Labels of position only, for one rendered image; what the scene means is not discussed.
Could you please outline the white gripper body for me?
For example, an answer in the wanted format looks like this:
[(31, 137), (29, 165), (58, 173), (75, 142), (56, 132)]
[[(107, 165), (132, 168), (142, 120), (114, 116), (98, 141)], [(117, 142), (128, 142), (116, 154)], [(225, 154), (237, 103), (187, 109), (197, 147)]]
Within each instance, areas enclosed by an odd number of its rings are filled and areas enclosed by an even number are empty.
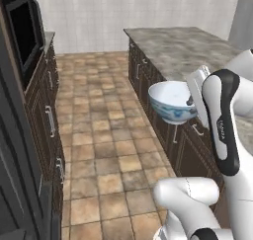
[(197, 109), (198, 118), (205, 128), (209, 127), (207, 110), (202, 97), (202, 86), (204, 81), (210, 75), (209, 69), (202, 65), (196, 71), (187, 77), (187, 85), (191, 93), (191, 97)]

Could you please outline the white and blue bowl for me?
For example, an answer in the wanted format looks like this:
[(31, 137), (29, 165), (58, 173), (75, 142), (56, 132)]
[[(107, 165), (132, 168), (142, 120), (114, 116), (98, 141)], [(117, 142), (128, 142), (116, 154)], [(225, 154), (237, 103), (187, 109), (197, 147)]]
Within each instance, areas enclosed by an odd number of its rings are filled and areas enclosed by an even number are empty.
[(167, 123), (183, 124), (197, 116), (195, 105), (187, 105), (191, 94), (186, 82), (158, 82), (149, 87), (148, 96), (153, 110)]

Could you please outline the dark island cabinet run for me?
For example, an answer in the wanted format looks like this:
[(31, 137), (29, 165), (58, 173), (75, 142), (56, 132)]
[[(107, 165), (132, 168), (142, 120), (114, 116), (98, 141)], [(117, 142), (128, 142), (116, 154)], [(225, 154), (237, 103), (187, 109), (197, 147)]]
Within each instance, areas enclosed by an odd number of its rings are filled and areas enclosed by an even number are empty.
[[(142, 62), (143, 58), (146, 58), (147, 64)], [(140, 64), (139, 79), (136, 79), (138, 63)], [(166, 123), (153, 110), (148, 99), (148, 88), (157, 82), (165, 81), (165, 78), (133, 39), (129, 39), (128, 79), (158, 136), (175, 175), (177, 177), (209, 177), (218, 184), (220, 196), (211, 209), (219, 224), (224, 228), (229, 228), (224, 182), (214, 163), (210, 132), (203, 127), (198, 118), (193, 118), (178, 125), (177, 143), (173, 143), (175, 125)], [(193, 130), (194, 123), (197, 124), (198, 131), (204, 133), (203, 136), (197, 135)]]

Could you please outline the dark base cabinet run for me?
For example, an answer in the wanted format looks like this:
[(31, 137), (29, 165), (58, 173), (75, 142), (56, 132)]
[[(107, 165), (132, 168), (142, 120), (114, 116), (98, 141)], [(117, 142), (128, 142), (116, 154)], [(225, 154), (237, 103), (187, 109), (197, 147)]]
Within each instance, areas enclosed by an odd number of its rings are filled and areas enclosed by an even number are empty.
[[(65, 176), (65, 160), (59, 134), (55, 101), (59, 86), (53, 38), (55, 32), (45, 33), (45, 46), (37, 67), (25, 91), (25, 109), (31, 127), (42, 176), (39, 198), (42, 203), (44, 230), (42, 240), (61, 240), (63, 184), (60, 182), (56, 158), (62, 160)], [(48, 73), (51, 72), (53, 89), (50, 90)], [(50, 105), (55, 125), (55, 137), (50, 137), (50, 125), (45, 106)]]

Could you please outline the tall dark cabinet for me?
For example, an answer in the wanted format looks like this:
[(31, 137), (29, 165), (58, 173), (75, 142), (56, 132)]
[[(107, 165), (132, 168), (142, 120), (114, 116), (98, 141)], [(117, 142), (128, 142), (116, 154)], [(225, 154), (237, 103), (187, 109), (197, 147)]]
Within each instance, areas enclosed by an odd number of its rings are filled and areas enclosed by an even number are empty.
[(37, 192), (40, 167), (24, 108), (24, 95), (0, 0), (0, 235), (22, 230), (30, 240), (44, 237)]

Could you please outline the black built-in oven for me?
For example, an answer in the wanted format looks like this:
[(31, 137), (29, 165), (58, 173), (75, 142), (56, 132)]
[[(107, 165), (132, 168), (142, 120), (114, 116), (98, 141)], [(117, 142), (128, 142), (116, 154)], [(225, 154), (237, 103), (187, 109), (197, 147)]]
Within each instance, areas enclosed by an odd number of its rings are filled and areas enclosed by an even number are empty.
[(42, 53), (43, 41), (36, 0), (16, 0), (6, 6), (22, 74), (27, 76)]

